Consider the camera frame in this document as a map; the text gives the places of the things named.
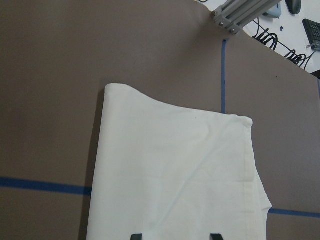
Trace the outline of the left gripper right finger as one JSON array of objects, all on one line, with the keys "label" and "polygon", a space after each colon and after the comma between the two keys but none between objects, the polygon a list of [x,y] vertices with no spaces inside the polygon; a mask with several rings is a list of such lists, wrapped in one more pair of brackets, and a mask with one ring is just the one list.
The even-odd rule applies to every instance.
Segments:
[{"label": "left gripper right finger", "polygon": [[211,233],[210,240],[224,240],[224,238],[220,233]]}]

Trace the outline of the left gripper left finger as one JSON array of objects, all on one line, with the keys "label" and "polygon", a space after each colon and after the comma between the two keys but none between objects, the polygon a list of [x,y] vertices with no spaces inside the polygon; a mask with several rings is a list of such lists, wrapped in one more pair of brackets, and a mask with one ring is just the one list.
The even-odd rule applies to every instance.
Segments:
[{"label": "left gripper left finger", "polygon": [[130,240],[143,240],[142,233],[134,233],[130,236]]}]

